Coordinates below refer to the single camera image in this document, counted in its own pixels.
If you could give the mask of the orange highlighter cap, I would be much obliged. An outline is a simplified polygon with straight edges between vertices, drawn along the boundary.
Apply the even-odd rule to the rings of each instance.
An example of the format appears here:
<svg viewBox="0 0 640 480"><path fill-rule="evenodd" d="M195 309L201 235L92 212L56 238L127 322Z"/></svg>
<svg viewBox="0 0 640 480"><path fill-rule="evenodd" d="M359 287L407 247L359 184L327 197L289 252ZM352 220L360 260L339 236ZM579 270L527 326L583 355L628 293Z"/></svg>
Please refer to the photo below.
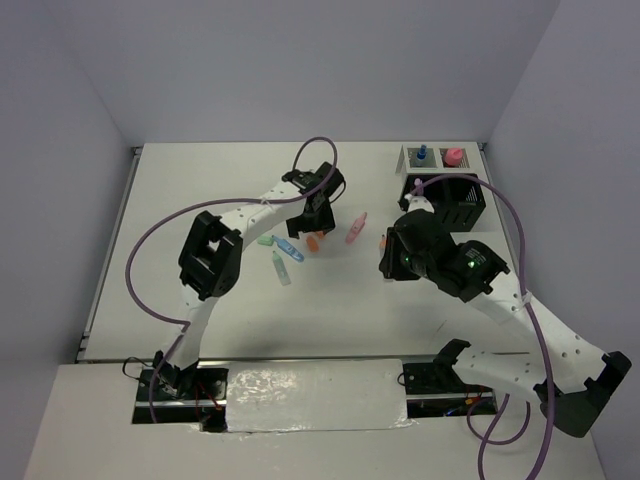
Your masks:
<svg viewBox="0 0 640 480"><path fill-rule="evenodd" d="M306 237L306 244L308 246L308 249L311 252L318 252L319 251L319 244L317 243L317 241L315 240L314 237L307 236Z"/></svg>

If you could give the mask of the purple highlighter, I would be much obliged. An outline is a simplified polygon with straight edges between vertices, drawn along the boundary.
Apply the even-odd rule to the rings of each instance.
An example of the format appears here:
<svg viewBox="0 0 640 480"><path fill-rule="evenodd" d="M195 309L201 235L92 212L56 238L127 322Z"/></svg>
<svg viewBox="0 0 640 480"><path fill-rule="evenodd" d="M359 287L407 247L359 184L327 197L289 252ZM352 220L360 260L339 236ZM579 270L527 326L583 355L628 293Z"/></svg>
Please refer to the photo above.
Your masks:
<svg viewBox="0 0 640 480"><path fill-rule="evenodd" d="M422 187L422 180L419 178L416 178L414 180L414 190L415 190L415 194L418 196L422 196L423 195L423 187Z"/></svg>

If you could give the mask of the blue cap clear bottle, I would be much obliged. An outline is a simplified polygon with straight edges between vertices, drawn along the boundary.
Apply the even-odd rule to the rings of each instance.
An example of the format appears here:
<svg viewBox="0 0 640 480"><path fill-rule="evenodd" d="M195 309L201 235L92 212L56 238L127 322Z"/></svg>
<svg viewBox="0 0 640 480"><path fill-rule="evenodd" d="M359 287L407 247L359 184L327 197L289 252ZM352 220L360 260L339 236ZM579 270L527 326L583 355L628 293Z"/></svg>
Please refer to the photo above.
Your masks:
<svg viewBox="0 0 640 480"><path fill-rule="evenodd" d="M428 148L426 145L421 145L415 154L415 166L418 168L424 168L427 165Z"/></svg>

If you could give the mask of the pink cap glue bottle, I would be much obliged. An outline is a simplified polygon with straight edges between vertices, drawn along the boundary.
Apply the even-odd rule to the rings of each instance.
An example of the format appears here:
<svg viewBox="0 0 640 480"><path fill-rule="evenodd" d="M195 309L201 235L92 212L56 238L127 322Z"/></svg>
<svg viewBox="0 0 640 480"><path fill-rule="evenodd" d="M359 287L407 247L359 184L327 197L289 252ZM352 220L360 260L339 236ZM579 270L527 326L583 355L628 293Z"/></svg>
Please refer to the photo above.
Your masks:
<svg viewBox="0 0 640 480"><path fill-rule="evenodd" d="M449 148L444 155L444 163L451 168L458 167L464 159L464 151L461 148Z"/></svg>

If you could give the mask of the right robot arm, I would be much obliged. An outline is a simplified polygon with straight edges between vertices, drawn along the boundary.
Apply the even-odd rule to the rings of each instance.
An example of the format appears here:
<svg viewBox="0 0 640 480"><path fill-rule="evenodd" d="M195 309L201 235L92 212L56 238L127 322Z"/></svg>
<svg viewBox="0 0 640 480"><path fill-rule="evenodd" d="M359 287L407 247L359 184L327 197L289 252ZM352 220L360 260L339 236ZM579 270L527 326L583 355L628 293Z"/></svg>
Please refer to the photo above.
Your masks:
<svg viewBox="0 0 640 480"><path fill-rule="evenodd" d="M457 243L423 196L408 194L403 215L386 233L379 270L392 281L428 280L491 319L527 346L524 355L490 354L464 339L449 341L433 360L446 391L464 384L538 403L563 433L584 437L629 372L631 360L605 352L562 322L529 292L488 245Z"/></svg>

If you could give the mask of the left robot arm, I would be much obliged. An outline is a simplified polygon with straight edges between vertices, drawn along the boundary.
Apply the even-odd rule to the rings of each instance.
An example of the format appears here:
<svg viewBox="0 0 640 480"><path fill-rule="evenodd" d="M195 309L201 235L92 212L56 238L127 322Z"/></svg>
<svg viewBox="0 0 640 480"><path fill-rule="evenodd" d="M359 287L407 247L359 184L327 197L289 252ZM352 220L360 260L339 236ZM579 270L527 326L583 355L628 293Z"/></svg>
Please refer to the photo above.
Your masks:
<svg viewBox="0 0 640 480"><path fill-rule="evenodd" d="M214 306L240 277L243 251L282 223L293 239L331 232L330 197L344 184L340 171L325 162L315 172L284 174L255 203L244 201L221 215L204 211L196 216L178 259L187 325L177 334L177 345L158 351L153 362L165 392L182 399L195 389L202 337Z"/></svg>

